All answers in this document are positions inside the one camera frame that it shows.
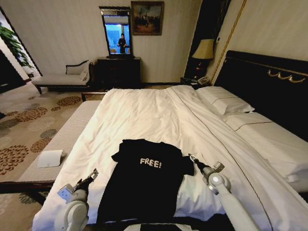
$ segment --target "white duvet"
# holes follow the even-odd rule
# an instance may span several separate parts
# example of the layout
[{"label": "white duvet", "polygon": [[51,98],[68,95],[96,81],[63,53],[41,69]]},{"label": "white duvet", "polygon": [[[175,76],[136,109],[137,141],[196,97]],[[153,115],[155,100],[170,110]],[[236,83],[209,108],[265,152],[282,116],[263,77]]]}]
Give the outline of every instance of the white duvet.
[{"label": "white duvet", "polygon": [[[308,228],[308,204],[296,191],[210,112],[191,87],[176,86],[165,90],[113,89],[105,95],[74,145],[42,209],[35,215],[33,230],[53,230],[56,214],[65,204],[57,191],[68,183],[75,185],[94,168],[99,175],[89,188],[88,215],[89,223],[96,222],[104,189],[116,165],[111,156],[123,139],[170,143],[181,149],[183,155],[194,154],[210,166],[220,161],[225,165],[221,173],[231,181],[231,192],[262,230]],[[202,181],[201,173],[196,170],[195,176],[185,175],[175,216],[207,220],[215,213],[224,210]]]}]

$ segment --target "potted plant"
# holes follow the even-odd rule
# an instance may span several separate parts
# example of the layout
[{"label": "potted plant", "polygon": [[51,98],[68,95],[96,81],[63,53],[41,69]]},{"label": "potted plant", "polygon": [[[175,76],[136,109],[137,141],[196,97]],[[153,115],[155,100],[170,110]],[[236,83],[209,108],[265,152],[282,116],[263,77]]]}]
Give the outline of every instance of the potted plant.
[{"label": "potted plant", "polygon": [[33,66],[30,65],[27,55],[24,53],[21,43],[17,40],[16,34],[10,29],[2,26],[0,23],[0,36],[4,43],[8,46],[16,60],[23,67],[27,74],[31,74]]}]

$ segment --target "picture frame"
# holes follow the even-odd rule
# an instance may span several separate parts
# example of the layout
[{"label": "picture frame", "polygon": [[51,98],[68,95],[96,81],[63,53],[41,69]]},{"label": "picture frame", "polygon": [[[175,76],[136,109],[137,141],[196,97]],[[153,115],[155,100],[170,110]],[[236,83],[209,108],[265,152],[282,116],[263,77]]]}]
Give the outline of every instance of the picture frame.
[{"label": "picture frame", "polygon": [[164,17],[163,1],[132,1],[133,35],[161,35]]}]

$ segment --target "white card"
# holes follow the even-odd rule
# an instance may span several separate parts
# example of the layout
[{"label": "white card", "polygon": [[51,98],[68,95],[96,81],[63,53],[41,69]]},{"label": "white card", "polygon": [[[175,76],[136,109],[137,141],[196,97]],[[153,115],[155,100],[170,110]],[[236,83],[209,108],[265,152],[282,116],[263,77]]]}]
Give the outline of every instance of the white card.
[{"label": "white card", "polygon": [[54,167],[60,165],[63,150],[43,151],[38,158],[38,167]]}]

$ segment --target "table lamp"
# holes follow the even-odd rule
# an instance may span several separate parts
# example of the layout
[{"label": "table lamp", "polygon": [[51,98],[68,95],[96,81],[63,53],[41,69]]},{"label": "table lamp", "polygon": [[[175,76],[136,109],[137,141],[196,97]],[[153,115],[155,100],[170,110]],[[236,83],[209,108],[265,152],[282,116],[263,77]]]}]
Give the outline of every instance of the table lamp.
[{"label": "table lamp", "polygon": [[[192,58],[195,59],[202,59],[202,60],[210,60],[213,59],[213,44],[214,44],[214,40],[213,39],[202,39],[200,41],[200,44],[196,50],[196,52],[192,55]],[[197,67],[195,68],[196,70],[196,75],[193,77],[194,79],[199,79],[200,77],[202,77],[203,75],[205,75],[205,73],[202,73],[202,71],[205,71],[205,68],[207,67],[207,65],[200,61],[197,64]]]}]

